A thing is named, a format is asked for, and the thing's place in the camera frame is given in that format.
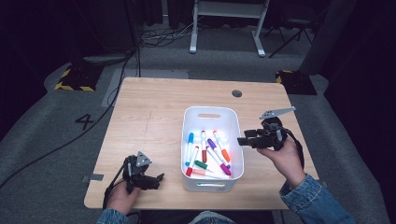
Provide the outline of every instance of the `metal leg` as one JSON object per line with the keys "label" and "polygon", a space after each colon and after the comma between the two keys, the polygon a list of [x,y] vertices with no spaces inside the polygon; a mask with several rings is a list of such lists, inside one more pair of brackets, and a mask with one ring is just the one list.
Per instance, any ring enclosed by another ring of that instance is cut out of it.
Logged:
{"label": "metal leg", "polygon": [[265,56],[264,48],[262,47],[262,42],[260,41],[260,32],[262,31],[262,23],[264,22],[265,14],[267,12],[267,8],[264,6],[262,8],[262,15],[259,19],[259,24],[257,25],[256,32],[252,31],[251,34],[253,35],[254,43],[256,44],[257,52],[259,53],[260,57]]}
{"label": "metal leg", "polygon": [[198,0],[195,0],[190,53],[195,53],[197,51],[197,39],[198,39],[197,26],[198,26]]}

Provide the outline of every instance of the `red marker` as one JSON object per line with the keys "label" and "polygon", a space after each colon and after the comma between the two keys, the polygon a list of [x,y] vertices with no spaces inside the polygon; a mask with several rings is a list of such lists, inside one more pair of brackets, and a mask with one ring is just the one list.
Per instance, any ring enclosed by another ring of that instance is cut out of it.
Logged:
{"label": "red marker", "polygon": [[194,165],[194,162],[193,161],[195,161],[195,158],[197,157],[197,155],[198,155],[198,152],[199,152],[199,147],[195,147],[195,150],[194,150],[194,152],[192,153],[192,157],[191,157],[191,159],[190,159],[190,164],[189,164],[189,168],[187,168],[187,171],[186,171],[186,176],[191,176],[191,173],[192,173],[192,166]]}
{"label": "red marker", "polygon": [[206,133],[201,131],[201,144],[202,144],[202,161],[207,162],[206,156]]}

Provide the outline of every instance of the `bin handle hole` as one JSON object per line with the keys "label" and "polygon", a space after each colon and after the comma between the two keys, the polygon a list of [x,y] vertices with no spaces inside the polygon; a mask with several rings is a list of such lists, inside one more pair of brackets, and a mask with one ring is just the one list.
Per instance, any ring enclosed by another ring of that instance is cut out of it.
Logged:
{"label": "bin handle hole", "polygon": [[223,183],[197,183],[198,187],[225,187]]}
{"label": "bin handle hole", "polygon": [[221,115],[218,114],[198,114],[201,119],[219,119]]}

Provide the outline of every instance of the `denim sleeve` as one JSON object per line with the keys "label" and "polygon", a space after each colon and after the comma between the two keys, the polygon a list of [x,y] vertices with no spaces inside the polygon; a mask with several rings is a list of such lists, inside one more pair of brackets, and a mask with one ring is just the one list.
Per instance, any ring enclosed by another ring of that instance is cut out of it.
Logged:
{"label": "denim sleeve", "polygon": [[105,209],[96,224],[131,224],[128,217],[114,209]]}
{"label": "denim sleeve", "polygon": [[290,190],[286,183],[279,193],[288,208],[306,224],[355,223],[352,215],[311,175],[307,175],[303,183],[294,190]]}

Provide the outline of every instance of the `cable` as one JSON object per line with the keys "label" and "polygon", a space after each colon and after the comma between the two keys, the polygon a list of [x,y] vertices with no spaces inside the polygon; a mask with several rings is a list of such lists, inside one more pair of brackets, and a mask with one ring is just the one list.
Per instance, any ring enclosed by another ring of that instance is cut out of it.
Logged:
{"label": "cable", "polygon": [[[117,90],[117,92],[116,92],[116,95],[115,95],[113,101],[111,102],[112,105],[114,104],[114,102],[115,102],[116,99],[117,99],[117,96],[119,95],[119,92],[120,92],[120,85],[121,85],[121,83],[122,83],[122,75],[123,75],[123,73],[124,73],[125,66],[126,66],[126,64],[128,63],[128,61],[131,59],[131,57],[127,58],[127,59],[125,60],[124,64],[123,64],[123,66],[122,66],[118,90]],[[44,158],[48,157],[50,154],[52,154],[52,153],[54,153],[54,152],[56,152],[56,151],[59,151],[60,149],[62,149],[62,148],[64,148],[64,147],[67,147],[67,146],[69,146],[70,144],[72,144],[72,143],[74,143],[75,141],[77,141],[80,137],[82,137],[82,136],[85,135],[87,132],[89,132],[93,127],[95,127],[95,126],[99,123],[99,121],[105,116],[105,114],[110,110],[110,108],[111,108],[111,106],[109,106],[109,107],[107,108],[107,110],[99,117],[99,119],[98,119],[93,125],[91,125],[91,126],[90,126],[86,131],[84,131],[83,133],[79,134],[77,137],[75,137],[75,138],[73,138],[72,140],[70,140],[69,142],[67,142],[67,143],[65,143],[65,144],[63,144],[63,145],[61,145],[60,147],[56,147],[56,148],[53,149],[52,151],[50,151],[50,152],[44,154],[43,156],[41,156],[41,157],[35,159],[34,161],[31,161],[31,162],[29,162],[29,163],[23,165],[19,170],[17,170],[16,172],[14,172],[12,175],[10,175],[9,177],[7,177],[6,180],[4,180],[4,181],[2,182],[2,184],[0,185],[0,189],[1,189],[12,177],[14,177],[15,175],[17,175],[18,173],[20,173],[21,171],[23,171],[23,170],[26,169],[27,167],[29,167],[29,166],[35,164],[35,163],[38,162],[38,161],[43,160]]]}
{"label": "cable", "polygon": [[[134,28],[137,31],[138,30],[137,29],[137,25],[136,25],[136,23],[133,24],[131,22],[131,18],[132,18],[133,15],[129,11],[129,5],[128,5],[128,1],[127,0],[124,0],[124,5],[125,5],[125,13],[127,15],[129,31],[131,32],[132,42],[134,43]],[[135,58],[136,58],[136,61],[137,61],[137,65],[136,66],[139,67],[139,77],[141,77],[141,73],[140,73],[140,48],[138,46],[139,45],[138,43],[134,43],[134,44],[137,45],[137,57],[135,55]]]}
{"label": "cable", "polygon": [[85,24],[87,25],[88,29],[90,30],[92,36],[96,39],[96,41],[97,41],[104,49],[107,49],[108,51],[113,52],[113,53],[124,53],[124,52],[117,51],[117,50],[114,50],[114,49],[112,49],[112,48],[109,48],[109,47],[107,47],[105,44],[103,44],[103,42],[100,40],[100,38],[96,35],[96,33],[95,33],[95,32],[93,31],[93,29],[91,28],[90,24],[88,23],[88,20],[85,18],[84,14],[82,13],[81,9],[79,8],[79,6],[78,6],[76,0],[73,0],[73,4],[75,5],[76,9],[78,10],[79,15],[80,15],[81,18],[84,20]]}
{"label": "cable", "polygon": [[[136,72],[135,77],[141,77],[141,73],[140,73],[140,50],[139,50],[139,49],[137,49],[137,53],[134,55],[134,57],[135,57],[135,59],[136,59],[136,67],[134,68],[134,69],[135,69],[135,72]],[[124,73],[121,73],[120,75],[121,75],[121,79],[124,79],[124,78],[125,78]],[[118,87],[116,87],[116,88],[107,96],[107,105],[108,105],[108,106],[113,106],[114,101],[112,101],[112,102],[110,103],[109,100],[110,100],[111,96],[113,95],[113,93],[114,93],[115,91],[117,91],[119,88],[120,88],[120,85],[119,85]]]}
{"label": "cable", "polygon": [[[141,34],[141,36],[143,36],[143,37],[141,37],[142,43],[140,44],[140,46],[147,47],[147,48],[156,48],[156,47],[165,47],[167,45],[170,45],[175,40],[178,40],[186,35],[191,35],[191,33],[186,33],[186,34],[183,34],[183,33],[190,30],[192,25],[193,25],[193,23],[189,24],[188,26],[184,27],[183,29],[176,30],[176,31],[168,33],[168,34],[165,34],[165,32],[168,29],[164,29],[163,33],[160,35],[157,35],[157,31],[159,31],[159,30],[145,31]],[[157,39],[157,43],[154,43],[154,44],[148,43],[149,40],[153,40],[153,39]],[[163,41],[169,41],[169,42],[161,45],[161,43]]]}

